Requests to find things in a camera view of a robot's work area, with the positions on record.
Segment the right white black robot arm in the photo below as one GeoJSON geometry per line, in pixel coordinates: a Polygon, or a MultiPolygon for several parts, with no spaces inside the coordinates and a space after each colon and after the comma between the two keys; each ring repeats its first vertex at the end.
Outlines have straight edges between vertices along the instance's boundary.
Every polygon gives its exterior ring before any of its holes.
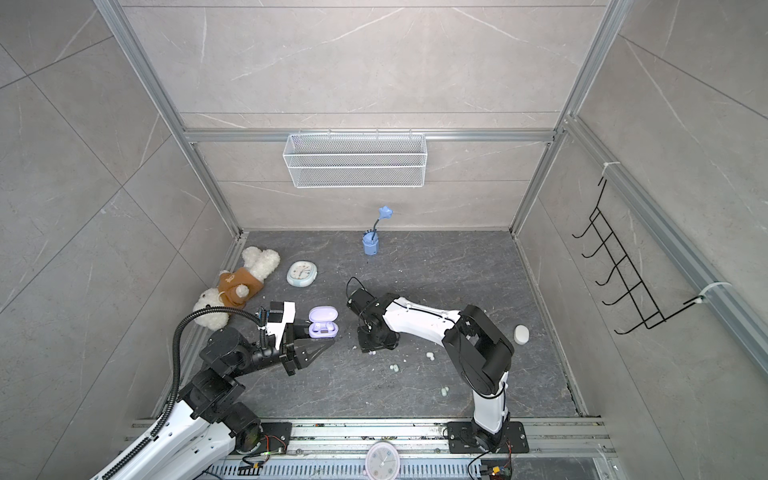
{"type": "Polygon", "coordinates": [[[347,306],[360,321],[358,342],[365,353],[393,350],[403,334],[443,347],[473,392],[474,444],[485,452],[499,448],[509,418],[506,391],[514,347],[481,308],[443,310],[393,293],[376,297],[364,287],[347,295],[347,306]]]}

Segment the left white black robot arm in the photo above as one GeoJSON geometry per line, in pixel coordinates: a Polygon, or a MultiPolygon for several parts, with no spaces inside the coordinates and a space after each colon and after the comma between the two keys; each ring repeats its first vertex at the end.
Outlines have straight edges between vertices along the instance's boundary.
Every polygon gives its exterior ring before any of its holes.
{"type": "Polygon", "coordinates": [[[214,332],[200,351],[201,370],[170,393],[170,410],[94,477],[194,479],[234,450],[257,449],[261,419],[239,401],[246,387],[238,378],[274,365],[293,375],[334,343],[292,323],[281,336],[262,333],[257,342],[233,327],[214,332]]]}

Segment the purple earbud charging case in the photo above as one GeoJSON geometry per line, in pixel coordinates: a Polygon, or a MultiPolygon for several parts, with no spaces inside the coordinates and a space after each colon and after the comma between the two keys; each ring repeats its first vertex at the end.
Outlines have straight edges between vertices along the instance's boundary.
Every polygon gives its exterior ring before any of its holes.
{"type": "Polygon", "coordinates": [[[339,327],[336,324],[338,311],[333,306],[317,306],[309,311],[309,336],[313,339],[335,338],[339,327]]]}

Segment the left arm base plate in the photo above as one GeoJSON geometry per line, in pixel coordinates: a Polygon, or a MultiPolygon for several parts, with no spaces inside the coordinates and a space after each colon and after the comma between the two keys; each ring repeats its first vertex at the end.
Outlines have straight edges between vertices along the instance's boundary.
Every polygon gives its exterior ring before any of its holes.
{"type": "Polygon", "coordinates": [[[236,436],[235,451],[238,454],[284,454],[291,442],[291,422],[267,421],[247,427],[236,436]]]}

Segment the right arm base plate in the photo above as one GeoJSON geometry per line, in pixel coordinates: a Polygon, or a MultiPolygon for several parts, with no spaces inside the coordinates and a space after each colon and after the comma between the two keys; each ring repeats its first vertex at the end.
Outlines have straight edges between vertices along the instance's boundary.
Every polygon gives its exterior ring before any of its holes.
{"type": "Polygon", "coordinates": [[[443,434],[452,454],[530,452],[521,422],[505,421],[497,433],[489,433],[473,421],[448,422],[443,434]]]}

